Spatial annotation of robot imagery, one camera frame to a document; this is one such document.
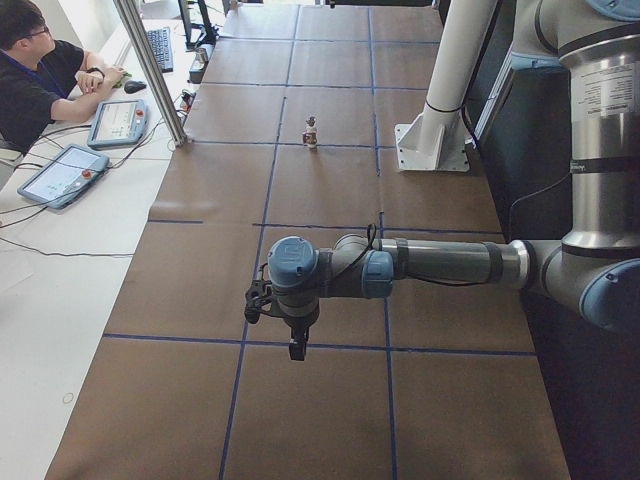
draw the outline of computer mouse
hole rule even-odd
[[[147,84],[140,80],[128,80],[127,83],[124,84],[124,91],[126,93],[136,93],[144,88],[147,88]]]

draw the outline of white pipe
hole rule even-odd
[[[411,125],[396,126],[402,170],[468,170],[459,109],[497,3],[451,1],[424,110]]]

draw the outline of small figurine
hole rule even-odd
[[[302,143],[309,148],[318,146],[318,129],[316,128],[316,117],[309,117],[306,131],[302,134]]]

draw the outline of wristwatch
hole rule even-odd
[[[102,75],[102,79],[104,80],[104,72],[100,70],[98,67],[91,67],[89,70],[87,70],[86,73],[93,73],[93,72],[98,72],[100,75]]]

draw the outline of glasses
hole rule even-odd
[[[42,35],[43,33],[49,34],[49,27],[47,27],[46,25],[44,26],[44,28],[42,29],[42,31],[40,31],[40,32],[36,32],[36,33],[30,33],[29,35],[25,35],[23,38],[33,38],[33,37],[37,37],[38,35]]]

